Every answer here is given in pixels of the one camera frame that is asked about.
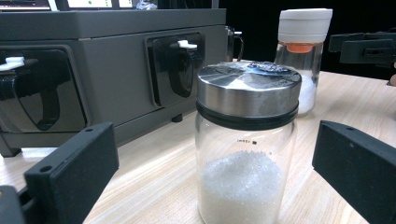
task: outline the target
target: white cap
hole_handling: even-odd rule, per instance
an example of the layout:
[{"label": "white cap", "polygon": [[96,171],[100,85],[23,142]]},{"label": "white cap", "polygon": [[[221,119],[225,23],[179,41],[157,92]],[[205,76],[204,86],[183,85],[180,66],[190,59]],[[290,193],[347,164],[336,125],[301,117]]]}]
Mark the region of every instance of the white cap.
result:
[{"label": "white cap", "polygon": [[320,43],[326,39],[332,9],[302,8],[280,12],[277,39],[287,43]]}]

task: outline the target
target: gray machine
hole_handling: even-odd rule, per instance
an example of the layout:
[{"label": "gray machine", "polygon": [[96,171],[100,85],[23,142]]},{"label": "gray machine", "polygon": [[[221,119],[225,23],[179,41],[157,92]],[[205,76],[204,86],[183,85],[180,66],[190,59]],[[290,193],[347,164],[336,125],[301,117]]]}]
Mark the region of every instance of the gray machine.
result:
[{"label": "gray machine", "polygon": [[195,108],[226,61],[225,9],[0,13],[0,153],[110,121],[118,146]]}]

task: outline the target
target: white nozzle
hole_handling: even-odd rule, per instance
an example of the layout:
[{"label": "white nozzle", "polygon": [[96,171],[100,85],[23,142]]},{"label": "white nozzle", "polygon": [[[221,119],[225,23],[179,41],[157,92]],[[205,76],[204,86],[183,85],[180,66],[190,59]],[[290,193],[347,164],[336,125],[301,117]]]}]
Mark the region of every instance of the white nozzle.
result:
[{"label": "white nozzle", "polygon": [[6,58],[6,63],[0,64],[0,72],[24,66],[23,57]]},{"label": "white nozzle", "polygon": [[198,47],[197,45],[189,44],[188,40],[179,40],[177,43],[183,49],[196,49]]}]

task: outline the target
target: seasoning bottle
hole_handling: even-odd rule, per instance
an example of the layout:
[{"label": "seasoning bottle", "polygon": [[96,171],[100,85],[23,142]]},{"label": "seasoning bottle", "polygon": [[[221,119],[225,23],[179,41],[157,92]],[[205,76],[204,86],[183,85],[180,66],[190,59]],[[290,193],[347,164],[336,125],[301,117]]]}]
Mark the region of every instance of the seasoning bottle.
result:
[{"label": "seasoning bottle", "polygon": [[198,209],[206,224],[276,223],[300,88],[297,72],[273,63],[198,72]]},{"label": "seasoning bottle", "polygon": [[279,16],[275,63],[296,70],[303,78],[299,117],[315,106],[323,42],[332,18],[332,9],[283,10]]}]

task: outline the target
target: white label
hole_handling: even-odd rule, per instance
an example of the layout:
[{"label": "white label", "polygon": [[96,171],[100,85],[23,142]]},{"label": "white label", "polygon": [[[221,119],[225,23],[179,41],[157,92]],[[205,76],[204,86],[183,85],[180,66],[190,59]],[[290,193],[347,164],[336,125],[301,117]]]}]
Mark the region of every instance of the white label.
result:
[{"label": "white label", "polygon": [[69,7],[112,7],[111,0],[68,0]]},{"label": "white label", "polygon": [[132,7],[132,0],[120,0],[120,7]]}]

